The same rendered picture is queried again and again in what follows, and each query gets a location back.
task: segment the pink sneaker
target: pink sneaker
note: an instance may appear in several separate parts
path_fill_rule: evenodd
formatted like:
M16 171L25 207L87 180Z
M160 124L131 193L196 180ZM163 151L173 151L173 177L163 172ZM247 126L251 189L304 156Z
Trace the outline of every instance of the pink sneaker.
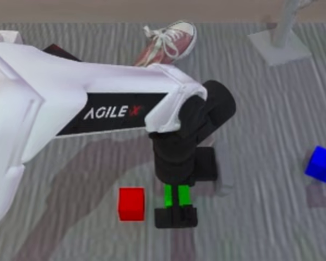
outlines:
M189 55L196 44L197 30L190 22L178 21L158 30L150 30L148 26L143 29L151 41L134 66L171 64Z

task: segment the beige wall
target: beige wall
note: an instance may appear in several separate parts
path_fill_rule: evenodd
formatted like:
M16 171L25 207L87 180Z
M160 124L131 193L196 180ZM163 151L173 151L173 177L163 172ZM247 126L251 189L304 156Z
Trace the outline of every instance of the beige wall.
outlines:
M0 0L0 22L252 22L276 20L283 0ZM300 21L326 21L326 0Z

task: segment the cube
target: cube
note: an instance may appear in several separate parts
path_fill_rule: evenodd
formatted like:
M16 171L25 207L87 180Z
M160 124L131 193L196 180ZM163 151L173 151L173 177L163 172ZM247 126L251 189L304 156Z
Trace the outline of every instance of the cube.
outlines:
M315 148L305 173L319 181L326 182L326 148L321 146Z
M20 32L12 30L0 30L0 42L20 45L23 44Z
M118 193L118 216L121 221L145 219L144 188L120 188Z

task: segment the white pole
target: white pole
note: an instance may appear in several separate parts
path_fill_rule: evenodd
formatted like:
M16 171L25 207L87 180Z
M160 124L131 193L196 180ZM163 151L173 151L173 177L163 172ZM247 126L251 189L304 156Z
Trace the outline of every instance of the white pole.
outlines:
M300 0L285 0L281 13L281 19L274 30L273 46L284 48L289 38L291 29L296 20L296 14L299 9Z

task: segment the robotic arm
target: robotic arm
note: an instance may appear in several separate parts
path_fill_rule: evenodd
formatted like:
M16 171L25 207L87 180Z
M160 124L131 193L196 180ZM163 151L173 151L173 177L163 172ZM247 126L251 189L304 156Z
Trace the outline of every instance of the robotic arm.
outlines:
M173 66L80 63L0 42L0 220L12 204L24 163L55 137L145 127L154 141L157 173L169 182L162 177L172 164L165 157L172 147L166 149L162 141L177 135L186 143L189 137L195 151L217 128L216 121L206 120L214 117L207 108L212 99L207 88ZM184 148L182 154L190 152Z

